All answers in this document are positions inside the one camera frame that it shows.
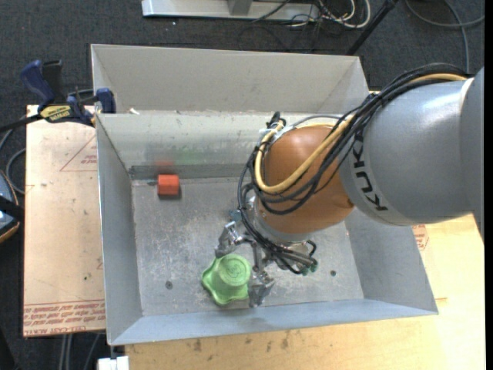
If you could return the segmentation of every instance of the cable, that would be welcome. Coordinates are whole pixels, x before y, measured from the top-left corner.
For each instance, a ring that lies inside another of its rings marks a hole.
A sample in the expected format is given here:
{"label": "cable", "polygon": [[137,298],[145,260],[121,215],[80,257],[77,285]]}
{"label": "cable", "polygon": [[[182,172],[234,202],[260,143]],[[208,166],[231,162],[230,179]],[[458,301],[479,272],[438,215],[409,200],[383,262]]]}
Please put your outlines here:
{"label": "cable", "polygon": [[22,195],[25,194],[25,191],[19,188],[17,185],[14,184],[14,181],[12,180],[12,177],[10,176],[10,169],[12,167],[12,164],[15,162],[15,160],[21,156],[23,153],[25,153],[25,148],[23,150],[17,151],[12,155],[12,157],[8,160],[7,162],[7,167],[5,168],[5,175],[7,176],[7,179],[10,181],[10,184],[12,185],[12,188],[14,190]]}
{"label": "cable", "polygon": [[485,20],[485,16],[481,16],[473,21],[470,21],[470,22],[462,22],[457,11],[454,9],[454,7],[452,7],[452,5],[447,1],[447,0],[444,0],[444,3],[446,4],[446,6],[448,7],[448,9],[451,11],[452,15],[455,17],[455,20],[457,21],[457,24],[454,24],[454,23],[440,23],[440,22],[435,22],[435,21],[431,21],[430,19],[427,19],[425,18],[424,16],[421,16],[420,14],[418,14],[412,7],[411,7],[411,4],[409,2],[409,0],[405,0],[405,3],[406,3],[406,6],[407,8],[409,9],[409,11],[411,11],[411,13],[416,16],[417,18],[419,18],[421,21],[423,22],[426,22],[430,25],[433,25],[433,26],[438,26],[438,27],[442,27],[442,28],[445,28],[445,29],[450,29],[450,30],[461,30],[461,33],[462,33],[462,40],[464,41],[464,60],[465,60],[465,68],[466,68],[466,72],[469,72],[469,44],[468,44],[468,37],[466,35],[466,32],[465,32],[465,28],[467,27],[472,27],[472,26],[475,26],[475,25],[478,25],[479,23],[483,22]]}
{"label": "cable", "polygon": [[[344,121],[340,124],[340,126],[331,131],[330,135],[313,151],[313,153],[284,181],[278,183],[273,186],[268,186],[265,184],[262,178],[262,173],[260,172],[260,158],[262,157],[262,151],[265,149],[265,145],[261,145],[259,149],[259,153],[257,153],[256,163],[255,163],[255,180],[257,182],[257,186],[263,192],[268,194],[278,194],[279,192],[284,192],[287,188],[293,186],[293,184],[301,177],[305,171],[311,166],[311,164],[315,161],[315,159],[325,151],[329,145],[331,145],[336,138],[339,137],[340,134],[346,129],[349,122]],[[268,142],[278,130],[269,132],[263,139],[262,143]]]}
{"label": "cable", "polygon": [[343,27],[348,28],[348,29],[361,29],[361,28],[363,28],[371,20],[370,1],[369,0],[363,0],[364,1],[364,7],[365,7],[364,11],[366,12],[366,18],[361,23],[357,23],[357,24],[347,23],[347,21],[349,19],[353,18],[354,13],[355,13],[354,0],[350,0],[350,1],[351,1],[352,8],[353,8],[352,12],[348,16],[342,15],[341,17],[337,17],[337,16],[333,15],[332,12],[330,12],[329,8],[324,4],[324,2],[322,2],[322,0],[317,0],[319,8],[323,12],[321,17],[323,19],[327,19],[327,20],[330,20],[332,22],[336,22],[336,23],[338,23],[338,24],[340,24]]}
{"label": "cable", "polygon": [[74,335],[69,335],[65,352],[65,370],[70,370],[70,352],[72,351],[72,339]]}
{"label": "cable", "polygon": [[[458,13],[455,11],[455,9],[450,5],[449,2],[445,1],[445,4],[447,5],[448,9],[451,10],[452,14],[455,17],[455,20],[460,24],[461,19],[459,18]],[[469,72],[469,44],[468,44],[468,36],[465,34],[465,27],[461,26],[461,33],[462,33],[462,40],[464,41],[464,59],[465,59],[465,71]]]}
{"label": "cable", "polygon": [[[411,13],[413,15],[415,15],[421,21],[429,23],[430,25],[433,25],[433,26],[440,26],[442,28],[448,28],[448,29],[460,29],[460,28],[472,27],[472,26],[478,25],[479,23],[481,23],[485,20],[485,16],[483,15],[483,16],[475,19],[474,21],[470,21],[470,22],[458,21],[457,24],[434,22],[434,21],[431,21],[430,19],[425,18],[424,16],[420,15],[416,10],[414,10],[414,8],[411,7],[411,3],[409,2],[409,0],[404,0],[404,1],[406,3],[407,8],[409,8],[409,11],[411,11]],[[448,5],[449,8],[451,8],[450,3],[447,0],[444,0],[444,2],[445,2],[445,4]]]}
{"label": "cable", "polygon": [[99,340],[100,333],[96,333],[96,337],[94,338],[94,341],[92,342],[91,349],[89,349],[89,353],[87,354],[87,359],[86,363],[84,364],[84,367],[82,370],[88,370],[89,369],[89,363],[91,362],[92,359],[92,353],[94,352],[94,349],[96,348],[96,344]]}
{"label": "cable", "polygon": [[[443,71],[445,71],[446,73],[442,78],[439,78],[440,76],[434,76],[434,78],[431,78],[429,76],[429,74],[436,75]],[[298,201],[297,204],[289,209],[282,211],[273,210],[273,214],[278,215],[285,215],[299,208],[300,203],[306,202],[307,198],[310,197],[311,194],[313,194],[314,187],[316,187],[316,185],[318,185],[318,183],[320,182],[322,174],[335,161],[335,158],[344,149],[349,139],[352,138],[352,136],[357,133],[358,130],[362,130],[367,125],[371,117],[379,108],[385,106],[392,99],[408,90],[427,85],[429,83],[450,81],[451,79],[459,78],[451,77],[449,74],[455,74],[457,76],[460,76],[460,78],[462,79],[465,79],[467,77],[462,70],[448,64],[440,63],[427,65],[397,77],[389,86],[382,89],[379,94],[368,96],[361,106],[350,112],[353,113],[354,116],[348,120],[348,129],[346,129],[345,132],[336,139],[335,143],[325,156],[324,161],[320,165],[320,169],[318,170],[318,172],[315,173],[303,186],[299,187],[294,192],[285,194],[282,197],[278,196],[275,198],[275,200],[270,197],[265,197],[262,191],[258,190],[257,194],[262,200],[263,205],[268,207],[267,203],[281,203],[288,200]],[[308,190],[309,192],[304,194],[302,199],[295,198],[306,190]]]}
{"label": "cable", "polygon": [[63,335],[62,347],[60,349],[60,362],[58,370],[63,370],[63,364],[65,362],[65,347],[67,345],[67,335]]}
{"label": "cable", "polygon": [[260,16],[259,18],[257,19],[254,19],[251,23],[256,23],[256,22],[259,22],[259,21],[263,21],[264,19],[267,19],[269,18],[270,16],[274,15],[276,12],[278,12],[279,10],[281,10],[286,4],[288,4],[289,2],[292,2],[293,0],[286,0],[285,2],[281,3],[280,5],[278,5],[274,10],[272,10],[271,12],[268,12],[267,14],[265,15],[262,15]]}

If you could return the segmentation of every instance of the orange block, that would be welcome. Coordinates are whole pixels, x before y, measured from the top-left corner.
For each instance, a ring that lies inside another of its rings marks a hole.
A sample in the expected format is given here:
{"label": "orange block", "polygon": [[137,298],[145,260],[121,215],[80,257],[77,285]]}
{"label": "orange block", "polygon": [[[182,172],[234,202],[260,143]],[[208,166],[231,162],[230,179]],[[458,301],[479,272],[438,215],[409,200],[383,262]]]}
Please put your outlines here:
{"label": "orange block", "polygon": [[157,194],[160,196],[178,196],[179,177],[176,174],[160,174],[157,177]]}

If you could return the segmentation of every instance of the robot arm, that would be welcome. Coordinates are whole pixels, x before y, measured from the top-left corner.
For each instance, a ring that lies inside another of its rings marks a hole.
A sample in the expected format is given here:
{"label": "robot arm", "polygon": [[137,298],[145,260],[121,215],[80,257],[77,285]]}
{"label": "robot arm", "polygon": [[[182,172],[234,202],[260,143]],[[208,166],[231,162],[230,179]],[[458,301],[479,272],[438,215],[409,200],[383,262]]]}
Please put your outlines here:
{"label": "robot arm", "polygon": [[483,78],[484,70],[468,78],[434,64],[396,78],[339,119],[287,125],[276,113],[241,174],[234,228],[216,249],[219,257],[252,246],[250,306],[272,287],[269,264],[315,271],[310,234],[354,207],[395,225],[473,212],[480,227]]}

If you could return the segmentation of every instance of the blue clamp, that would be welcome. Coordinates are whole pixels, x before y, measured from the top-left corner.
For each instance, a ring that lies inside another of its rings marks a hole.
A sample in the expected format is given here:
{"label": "blue clamp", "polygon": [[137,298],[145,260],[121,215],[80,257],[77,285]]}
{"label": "blue clamp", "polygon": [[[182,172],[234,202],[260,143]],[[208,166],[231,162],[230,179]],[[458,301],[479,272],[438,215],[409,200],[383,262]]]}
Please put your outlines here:
{"label": "blue clamp", "polygon": [[67,96],[65,99],[60,89],[61,71],[61,61],[43,65],[39,60],[29,63],[21,71],[24,85],[41,98],[38,106],[40,119],[50,123],[75,122],[94,126],[94,114],[84,107],[88,101],[98,104],[98,112],[116,112],[115,99],[108,88],[97,89],[96,95],[90,99],[81,100],[77,92],[75,96]]}

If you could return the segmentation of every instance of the floor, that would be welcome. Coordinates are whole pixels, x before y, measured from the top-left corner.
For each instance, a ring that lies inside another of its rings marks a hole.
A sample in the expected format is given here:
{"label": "floor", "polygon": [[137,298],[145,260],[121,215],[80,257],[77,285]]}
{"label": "floor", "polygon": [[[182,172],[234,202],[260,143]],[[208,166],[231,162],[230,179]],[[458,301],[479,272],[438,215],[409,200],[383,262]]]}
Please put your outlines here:
{"label": "floor", "polygon": [[[318,28],[269,21],[143,18],[141,1],[0,0],[0,126],[18,119],[25,105],[38,101],[19,78],[22,67],[32,60],[61,59],[67,92],[76,86],[90,88],[93,43],[343,55],[361,34],[329,22]],[[386,0],[369,1],[375,14]],[[457,17],[474,21],[485,12],[485,0],[409,0],[409,4],[428,20],[446,24],[456,24]],[[425,22],[400,0],[356,52],[369,87],[378,89],[395,76],[431,62],[451,63],[476,73],[485,64],[485,23],[463,29]],[[5,170],[8,160],[24,146],[25,130],[18,129],[0,149],[0,169]],[[12,166],[12,179],[19,186],[24,169],[20,157]],[[21,228],[0,244],[0,334],[13,362],[23,369],[58,368],[63,347],[70,348],[64,352],[70,352],[72,368],[83,368],[88,359],[91,366],[96,358],[111,355],[100,335],[22,337],[22,242]]]}

